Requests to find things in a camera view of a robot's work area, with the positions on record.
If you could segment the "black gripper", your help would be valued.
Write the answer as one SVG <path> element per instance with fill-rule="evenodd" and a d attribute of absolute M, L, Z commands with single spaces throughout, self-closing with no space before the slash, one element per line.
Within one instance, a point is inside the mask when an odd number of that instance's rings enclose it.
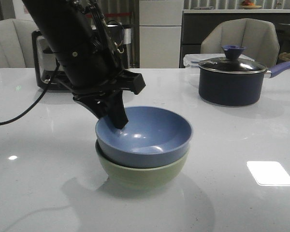
<path fill-rule="evenodd" d="M 139 94 L 145 87 L 140 73 L 125 69 L 85 69 L 80 72 L 59 74 L 59 83 L 72 94 L 73 100 L 88 109 L 95 117 L 109 116 L 117 129 L 128 123 L 123 91 Z"/>

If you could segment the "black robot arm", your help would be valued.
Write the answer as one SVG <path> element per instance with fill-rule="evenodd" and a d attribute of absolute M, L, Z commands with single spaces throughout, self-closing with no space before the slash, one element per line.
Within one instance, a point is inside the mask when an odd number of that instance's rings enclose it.
<path fill-rule="evenodd" d="M 49 44 L 66 79 L 61 80 L 73 100 L 97 118 L 108 116 L 122 129 L 128 122 L 125 90 L 139 94 L 141 74 L 126 70 L 98 3 L 78 0 L 26 0 L 24 6 Z"/>

